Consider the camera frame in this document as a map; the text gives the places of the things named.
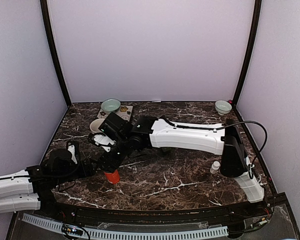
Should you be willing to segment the orange pill bottle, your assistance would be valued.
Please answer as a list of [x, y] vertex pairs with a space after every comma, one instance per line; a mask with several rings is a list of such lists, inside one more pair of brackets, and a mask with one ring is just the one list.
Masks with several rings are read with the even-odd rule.
[[107, 179], [107, 181], [113, 185], [120, 182], [120, 175], [118, 170], [116, 169], [114, 172], [104, 172], [104, 175]]

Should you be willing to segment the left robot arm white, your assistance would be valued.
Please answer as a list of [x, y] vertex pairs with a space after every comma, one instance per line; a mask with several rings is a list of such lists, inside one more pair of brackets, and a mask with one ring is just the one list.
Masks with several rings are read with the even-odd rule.
[[48, 217], [57, 218], [61, 208], [51, 190], [91, 177], [96, 168], [90, 159], [81, 159], [74, 145], [53, 150], [40, 165], [0, 176], [0, 214], [41, 209]]

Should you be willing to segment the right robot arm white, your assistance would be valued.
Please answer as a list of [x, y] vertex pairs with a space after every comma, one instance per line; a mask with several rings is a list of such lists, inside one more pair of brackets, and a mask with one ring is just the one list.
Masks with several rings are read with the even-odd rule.
[[113, 174], [133, 151], [151, 148], [179, 148], [211, 153], [221, 157], [220, 173], [234, 179], [249, 201], [245, 213], [256, 217], [265, 208], [265, 190], [248, 157], [238, 123], [194, 124], [141, 116], [135, 124], [110, 113], [92, 135], [92, 142], [105, 152], [98, 166]]

